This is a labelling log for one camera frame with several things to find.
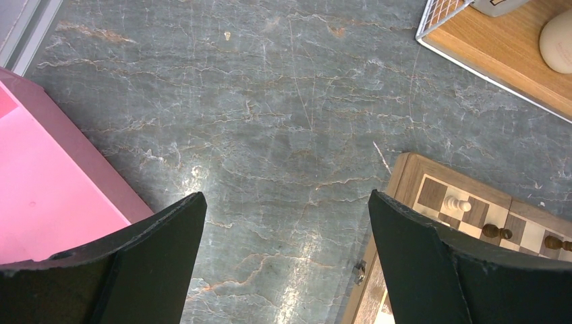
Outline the dark chess piece top row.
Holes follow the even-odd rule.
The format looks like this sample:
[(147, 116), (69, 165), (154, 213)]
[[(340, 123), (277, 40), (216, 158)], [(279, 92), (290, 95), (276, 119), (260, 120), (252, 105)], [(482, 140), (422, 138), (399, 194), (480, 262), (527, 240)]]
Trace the dark chess piece top row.
[(544, 245), (546, 248), (549, 248), (552, 250), (563, 249), (563, 250), (566, 250), (569, 252), (572, 251), (572, 242), (562, 240), (562, 239), (557, 238), (555, 236), (546, 236), (544, 239)]

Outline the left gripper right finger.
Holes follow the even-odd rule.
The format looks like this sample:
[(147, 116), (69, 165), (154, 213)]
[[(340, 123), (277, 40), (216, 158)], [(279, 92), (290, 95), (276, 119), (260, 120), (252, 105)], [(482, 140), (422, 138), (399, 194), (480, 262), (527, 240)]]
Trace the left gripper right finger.
[(507, 250), (383, 192), (368, 201), (397, 323), (570, 323), (571, 264)]

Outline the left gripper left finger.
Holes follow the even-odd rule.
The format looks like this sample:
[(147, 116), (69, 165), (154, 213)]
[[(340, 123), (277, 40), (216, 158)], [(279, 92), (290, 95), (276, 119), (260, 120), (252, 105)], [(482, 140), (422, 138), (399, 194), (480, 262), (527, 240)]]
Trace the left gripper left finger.
[(2, 265), (1, 322), (180, 322), (206, 210), (195, 192), (46, 260)]

